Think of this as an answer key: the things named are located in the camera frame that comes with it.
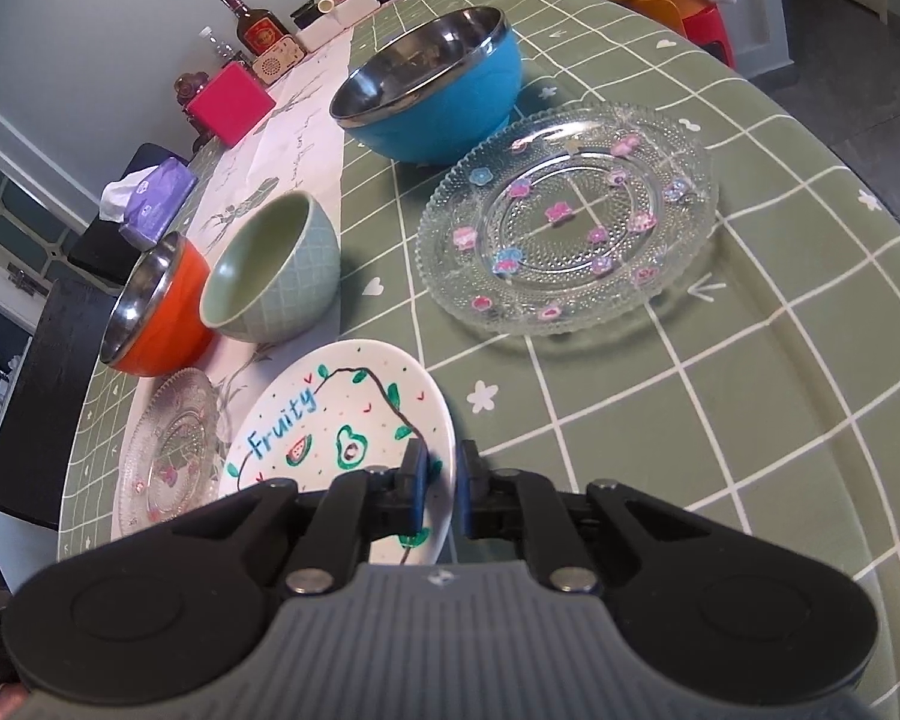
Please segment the person's hand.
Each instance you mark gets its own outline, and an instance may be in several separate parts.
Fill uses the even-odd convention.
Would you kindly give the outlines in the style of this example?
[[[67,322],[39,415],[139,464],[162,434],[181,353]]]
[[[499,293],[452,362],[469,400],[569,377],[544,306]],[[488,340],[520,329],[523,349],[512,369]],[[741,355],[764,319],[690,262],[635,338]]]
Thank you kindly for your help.
[[[4,684],[0,688],[0,720],[9,720],[29,699],[29,691],[22,684]]]

